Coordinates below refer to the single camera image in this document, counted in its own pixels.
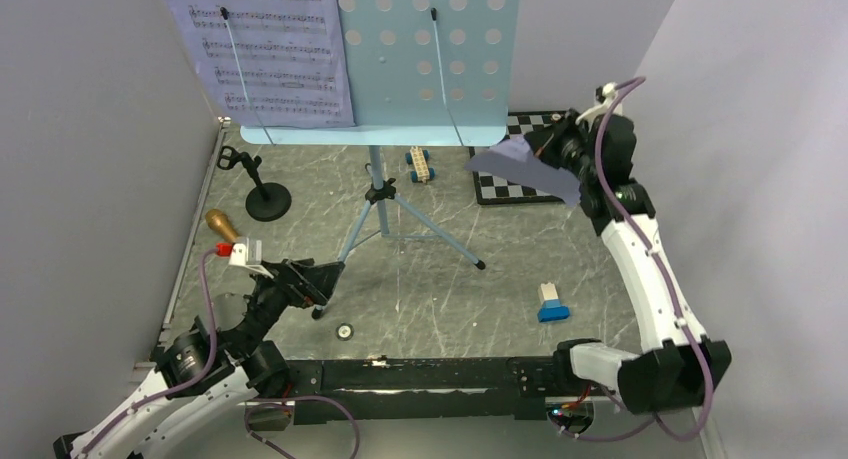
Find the sheet music page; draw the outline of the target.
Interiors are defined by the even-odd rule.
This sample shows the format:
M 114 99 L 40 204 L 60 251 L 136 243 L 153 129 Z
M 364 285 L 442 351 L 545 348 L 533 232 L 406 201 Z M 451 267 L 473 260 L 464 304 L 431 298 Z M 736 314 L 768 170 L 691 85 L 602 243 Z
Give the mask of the sheet music page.
M 580 200 L 580 182 L 566 169 L 545 164 L 521 138 L 503 139 L 470 158 L 464 168 L 487 173 L 561 199 L 569 206 Z

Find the black microphone stand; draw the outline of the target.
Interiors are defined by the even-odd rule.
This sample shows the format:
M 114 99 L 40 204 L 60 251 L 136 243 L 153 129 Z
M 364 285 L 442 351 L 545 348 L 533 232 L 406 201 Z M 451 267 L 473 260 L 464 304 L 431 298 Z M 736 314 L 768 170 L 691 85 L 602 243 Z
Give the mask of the black microphone stand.
M 231 146 L 222 146 L 219 150 L 216 166 L 221 170 L 231 170 L 241 165 L 254 187 L 245 199 L 248 215 L 259 222 L 272 222 L 282 218 L 292 205 L 292 195 L 288 188 L 276 182 L 264 182 L 259 174 L 262 158 L 239 152 Z

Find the gold microphone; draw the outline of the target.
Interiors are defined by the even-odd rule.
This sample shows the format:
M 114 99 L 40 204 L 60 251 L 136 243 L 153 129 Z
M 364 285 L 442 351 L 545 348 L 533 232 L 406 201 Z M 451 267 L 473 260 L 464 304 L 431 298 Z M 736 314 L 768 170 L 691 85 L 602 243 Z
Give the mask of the gold microphone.
M 209 229 L 226 243 L 235 243 L 241 237 L 229 216 L 219 209 L 208 210 L 204 219 Z

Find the light blue music stand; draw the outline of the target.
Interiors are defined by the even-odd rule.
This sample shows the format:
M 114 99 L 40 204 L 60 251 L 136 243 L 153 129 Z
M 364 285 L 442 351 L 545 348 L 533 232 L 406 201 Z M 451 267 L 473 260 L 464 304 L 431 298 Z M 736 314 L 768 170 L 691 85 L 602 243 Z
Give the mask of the light blue music stand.
M 385 146 L 489 146 L 503 138 L 520 0 L 337 0 L 355 123 L 243 127 L 251 144 L 364 146 L 361 217 L 390 235 L 387 205 L 410 203 L 383 175 Z

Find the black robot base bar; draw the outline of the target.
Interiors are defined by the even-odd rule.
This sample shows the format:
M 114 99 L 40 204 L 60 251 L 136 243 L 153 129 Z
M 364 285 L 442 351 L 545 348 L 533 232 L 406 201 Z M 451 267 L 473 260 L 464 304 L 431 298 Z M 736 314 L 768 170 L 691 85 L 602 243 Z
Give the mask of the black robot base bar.
M 295 408 L 298 425 L 357 420 L 511 417 L 543 420 L 547 409 L 600 396 L 551 356 L 450 359 L 291 360 L 294 397 L 330 404 Z M 334 407 L 342 405 L 341 410 Z

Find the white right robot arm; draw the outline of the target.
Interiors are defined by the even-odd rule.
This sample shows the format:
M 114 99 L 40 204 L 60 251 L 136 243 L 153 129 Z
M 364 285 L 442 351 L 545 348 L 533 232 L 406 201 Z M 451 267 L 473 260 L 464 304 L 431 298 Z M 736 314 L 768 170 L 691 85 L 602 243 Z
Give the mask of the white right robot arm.
M 604 386 L 634 414 L 707 407 L 732 355 L 725 341 L 708 337 L 667 263 L 656 210 L 632 176 L 633 122 L 614 114 L 586 124 L 570 111 L 524 138 L 544 171 L 577 180 L 580 208 L 618 268 L 641 340 L 638 354 L 598 339 L 560 343 L 554 386 L 569 395 L 588 383 Z

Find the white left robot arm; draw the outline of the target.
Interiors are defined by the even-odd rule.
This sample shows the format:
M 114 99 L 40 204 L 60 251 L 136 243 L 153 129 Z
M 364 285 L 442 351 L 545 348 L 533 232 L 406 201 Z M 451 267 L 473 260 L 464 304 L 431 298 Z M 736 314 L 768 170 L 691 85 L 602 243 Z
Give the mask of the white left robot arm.
M 55 456 L 164 458 L 236 405 L 292 393 L 303 376 L 266 336 L 286 309 L 326 305 L 345 265 L 312 259 L 261 265 L 235 326 L 220 330 L 197 319 L 156 356 L 141 384 L 106 419 L 56 439 Z

